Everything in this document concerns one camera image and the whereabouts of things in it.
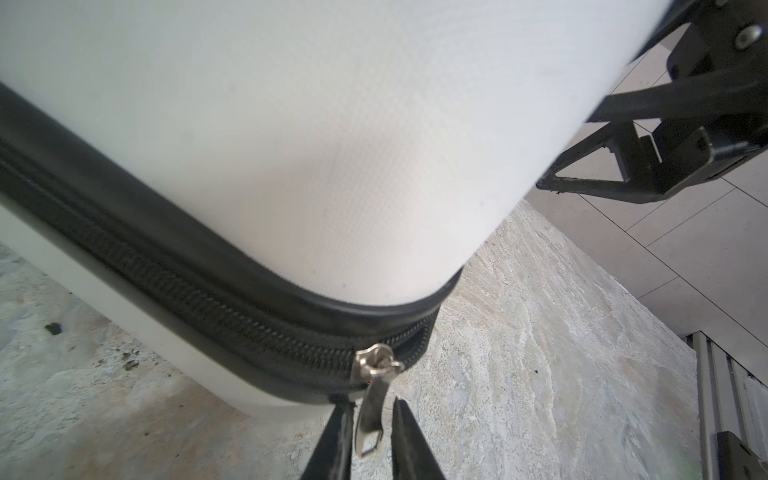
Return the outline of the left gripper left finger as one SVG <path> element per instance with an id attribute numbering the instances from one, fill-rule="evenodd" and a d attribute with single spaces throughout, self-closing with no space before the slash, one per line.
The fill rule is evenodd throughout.
<path id="1" fill-rule="evenodd" d="M 337 404 L 304 468 L 301 480 L 348 480 L 355 404 Z"/>

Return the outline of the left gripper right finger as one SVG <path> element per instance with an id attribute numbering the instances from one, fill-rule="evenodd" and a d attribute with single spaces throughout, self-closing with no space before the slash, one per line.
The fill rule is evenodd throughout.
<path id="1" fill-rule="evenodd" d="M 395 480 L 445 480 L 408 403 L 396 398 L 392 415 L 392 471 Z"/>

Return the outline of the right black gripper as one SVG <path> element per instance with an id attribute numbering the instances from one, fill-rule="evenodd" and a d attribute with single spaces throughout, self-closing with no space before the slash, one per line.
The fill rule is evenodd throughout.
<path id="1" fill-rule="evenodd" d="M 610 123 L 589 124 L 537 189 L 652 203 L 766 151 L 766 2 L 675 1 L 655 37 L 677 27 L 671 82 L 605 97 L 588 121 Z M 631 122 L 650 118 L 661 119 L 653 140 Z"/>

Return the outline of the black suitcase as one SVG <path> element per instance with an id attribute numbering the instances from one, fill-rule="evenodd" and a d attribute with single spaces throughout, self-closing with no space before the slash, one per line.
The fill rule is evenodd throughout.
<path id="1" fill-rule="evenodd" d="M 249 261 L 435 293 L 667 1 L 5 1 L 1 81 Z"/>

